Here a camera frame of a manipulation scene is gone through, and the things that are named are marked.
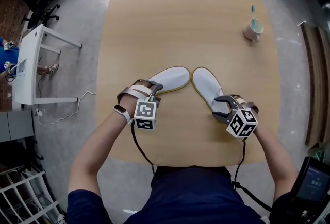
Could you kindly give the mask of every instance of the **fiducial marker cube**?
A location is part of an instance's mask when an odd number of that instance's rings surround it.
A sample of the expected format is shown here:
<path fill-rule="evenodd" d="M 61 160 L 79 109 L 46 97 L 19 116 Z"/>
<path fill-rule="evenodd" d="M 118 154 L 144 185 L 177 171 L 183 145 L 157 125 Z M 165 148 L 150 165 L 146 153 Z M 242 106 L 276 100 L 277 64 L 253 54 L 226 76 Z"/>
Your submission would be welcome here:
<path fill-rule="evenodd" d="M 157 104 L 155 102 L 146 102 L 143 99 L 138 99 L 134 113 L 136 126 L 139 129 L 155 130 L 156 109 Z"/>
<path fill-rule="evenodd" d="M 226 131 L 236 138 L 247 138 L 257 125 L 258 121 L 251 110 L 238 109 Z"/>

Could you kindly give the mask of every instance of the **forearm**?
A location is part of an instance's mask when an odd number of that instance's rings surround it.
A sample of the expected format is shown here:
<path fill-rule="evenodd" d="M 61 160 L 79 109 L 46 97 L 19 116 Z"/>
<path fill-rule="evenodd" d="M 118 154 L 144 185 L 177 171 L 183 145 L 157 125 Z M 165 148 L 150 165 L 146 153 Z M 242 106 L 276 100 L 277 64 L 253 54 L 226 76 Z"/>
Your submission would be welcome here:
<path fill-rule="evenodd" d="M 3 71 L 0 73 L 0 80 L 2 80 L 3 78 L 5 78 L 8 75 L 7 71 Z"/>
<path fill-rule="evenodd" d="M 89 136 L 71 167 L 69 192 L 93 186 L 92 191 L 100 194 L 96 175 L 107 159 L 113 143 L 121 133 L 126 119 L 112 112 L 107 119 Z"/>
<path fill-rule="evenodd" d="M 265 152 L 270 173 L 275 182 L 274 200 L 291 191 L 297 178 L 290 155 L 279 139 L 263 124 L 259 123 L 254 131 Z"/>

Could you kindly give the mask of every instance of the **cabinet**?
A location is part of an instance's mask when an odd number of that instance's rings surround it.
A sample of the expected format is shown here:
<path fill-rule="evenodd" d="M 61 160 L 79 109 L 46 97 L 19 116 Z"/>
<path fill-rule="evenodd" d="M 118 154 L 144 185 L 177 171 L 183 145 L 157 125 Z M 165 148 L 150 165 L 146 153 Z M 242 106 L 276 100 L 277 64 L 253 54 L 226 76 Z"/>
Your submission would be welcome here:
<path fill-rule="evenodd" d="M 34 136 L 31 110 L 0 112 L 0 142 Z"/>

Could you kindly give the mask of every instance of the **white cable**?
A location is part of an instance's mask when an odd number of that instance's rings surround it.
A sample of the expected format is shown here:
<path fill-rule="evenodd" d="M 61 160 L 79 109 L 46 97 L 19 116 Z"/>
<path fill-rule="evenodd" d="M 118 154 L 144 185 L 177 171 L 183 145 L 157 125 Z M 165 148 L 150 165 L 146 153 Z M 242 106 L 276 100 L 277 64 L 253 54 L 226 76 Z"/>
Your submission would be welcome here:
<path fill-rule="evenodd" d="M 49 126 L 49 125 L 52 125 L 52 124 L 58 123 L 58 122 L 59 122 L 60 120 L 62 120 L 62 119 L 65 119 L 65 118 L 71 118 L 73 115 L 75 115 L 75 114 L 77 114 L 77 113 L 79 112 L 80 102 L 81 102 L 81 100 L 83 99 L 83 97 L 84 97 L 87 93 L 92 94 L 92 95 L 96 95 L 96 93 L 92 93 L 92 92 L 90 92 L 90 91 L 86 91 L 86 92 L 84 93 L 84 95 L 83 95 L 83 96 L 79 99 L 79 101 L 78 101 L 78 108 L 77 108 L 77 111 L 74 112 L 74 113 L 72 113 L 71 115 L 67 115 L 67 116 L 65 116 L 64 118 L 58 119 L 58 120 L 56 120 L 56 121 L 54 121 L 54 122 L 52 122 L 52 123 L 48 123 L 48 124 L 42 124 L 42 123 L 40 122 L 40 116 L 38 116 L 38 122 L 39 122 L 41 125 L 43 125 L 43 126 Z"/>

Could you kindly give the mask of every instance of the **white desk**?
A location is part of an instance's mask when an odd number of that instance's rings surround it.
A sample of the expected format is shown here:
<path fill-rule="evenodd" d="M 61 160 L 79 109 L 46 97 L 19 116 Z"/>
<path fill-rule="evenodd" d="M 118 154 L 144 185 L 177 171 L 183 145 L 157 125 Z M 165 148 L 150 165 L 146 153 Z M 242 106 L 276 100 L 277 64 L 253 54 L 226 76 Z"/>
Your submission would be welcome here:
<path fill-rule="evenodd" d="M 42 24 L 31 31 L 22 39 L 18 64 L 26 59 L 25 74 L 19 75 L 16 70 L 15 82 L 15 101 L 21 104 L 46 104 L 46 103 L 61 103 L 61 102 L 77 102 L 78 98 L 37 98 L 36 97 L 36 74 L 40 48 L 48 51 L 61 54 L 61 50 L 49 47 L 41 43 L 44 34 L 62 40 L 66 43 L 81 48 L 83 45 L 57 33 Z"/>

